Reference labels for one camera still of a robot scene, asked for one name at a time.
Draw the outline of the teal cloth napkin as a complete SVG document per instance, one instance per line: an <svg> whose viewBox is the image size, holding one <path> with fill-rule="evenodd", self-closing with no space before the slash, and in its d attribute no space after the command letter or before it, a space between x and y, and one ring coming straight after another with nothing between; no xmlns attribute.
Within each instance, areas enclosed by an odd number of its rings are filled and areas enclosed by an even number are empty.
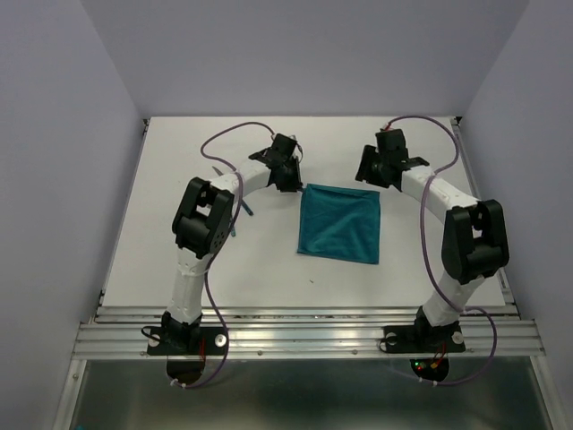
<svg viewBox="0 0 573 430"><path fill-rule="evenodd" d="M380 261L381 198L375 191L309 184L300 204L297 252L334 260Z"/></svg>

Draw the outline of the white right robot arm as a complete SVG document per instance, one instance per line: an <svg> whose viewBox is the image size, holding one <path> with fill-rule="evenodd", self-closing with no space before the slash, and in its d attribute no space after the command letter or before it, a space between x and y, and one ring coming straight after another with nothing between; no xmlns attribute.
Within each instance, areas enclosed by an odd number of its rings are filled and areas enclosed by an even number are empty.
<svg viewBox="0 0 573 430"><path fill-rule="evenodd" d="M420 203L420 238L427 270L430 263L425 212L429 211L443 226L443 273L439 279L430 277L434 292L421 308L425 320L412 328L415 345L432 349L444 339L442 327L456 323L477 288L509 262L502 205L462 192L438 177L428 161L411 158L400 129L376 133L376 144L363 148L355 179L383 188L394 187Z"/></svg>

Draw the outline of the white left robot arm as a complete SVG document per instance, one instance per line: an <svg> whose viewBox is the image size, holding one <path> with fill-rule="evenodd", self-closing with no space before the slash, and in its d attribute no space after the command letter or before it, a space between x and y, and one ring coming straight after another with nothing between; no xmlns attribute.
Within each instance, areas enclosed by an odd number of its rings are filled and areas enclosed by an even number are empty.
<svg viewBox="0 0 573 430"><path fill-rule="evenodd" d="M240 200L272 185L281 193L300 191L300 160L295 155L299 148L296 139L279 133L239 168L188 183L172 223L177 270L172 299L161 319L168 342L178 352L191 352L199 344L204 276L227 241Z"/></svg>

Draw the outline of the aluminium frame rail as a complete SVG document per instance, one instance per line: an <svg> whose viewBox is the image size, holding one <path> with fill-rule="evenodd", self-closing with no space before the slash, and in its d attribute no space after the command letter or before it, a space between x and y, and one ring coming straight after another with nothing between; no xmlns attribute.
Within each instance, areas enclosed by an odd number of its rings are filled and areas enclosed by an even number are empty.
<svg viewBox="0 0 573 430"><path fill-rule="evenodd" d="M81 324L73 358L84 360L146 359L144 325L157 325L157 307L102 306L94 319ZM222 309L230 334L229 358L310 359L383 358L378 342L386 325L407 325L413 307ZM481 315L465 316L463 357L485 357L496 342L499 357L539 357L545 349L535 322L520 318L513 305L490 309L494 322Z"/></svg>

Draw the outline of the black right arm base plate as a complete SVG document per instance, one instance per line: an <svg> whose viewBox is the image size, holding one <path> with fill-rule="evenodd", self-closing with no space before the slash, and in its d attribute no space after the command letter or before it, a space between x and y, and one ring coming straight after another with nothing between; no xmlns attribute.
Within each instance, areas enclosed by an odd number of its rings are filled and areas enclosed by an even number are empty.
<svg viewBox="0 0 573 430"><path fill-rule="evenodd" d="M444 327L416 329L414 325L389 325L382 328L383 337L379 348L388 354L421 356L433 354L445 348L447 353L466 351L464 336L455 323Z"/></svg>

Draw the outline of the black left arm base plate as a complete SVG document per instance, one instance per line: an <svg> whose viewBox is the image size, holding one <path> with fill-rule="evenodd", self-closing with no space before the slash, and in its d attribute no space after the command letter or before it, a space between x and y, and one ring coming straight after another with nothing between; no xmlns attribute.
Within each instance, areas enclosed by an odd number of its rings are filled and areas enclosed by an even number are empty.
<svg viewBox="0 0 573 430"><path fill-rule="evenodd" d="M221 326L194 328L190 334L169 334L154 326L144 326L141 331L148 341L146 353L152 357L222 357L228 352L227 333Z"/></svg>

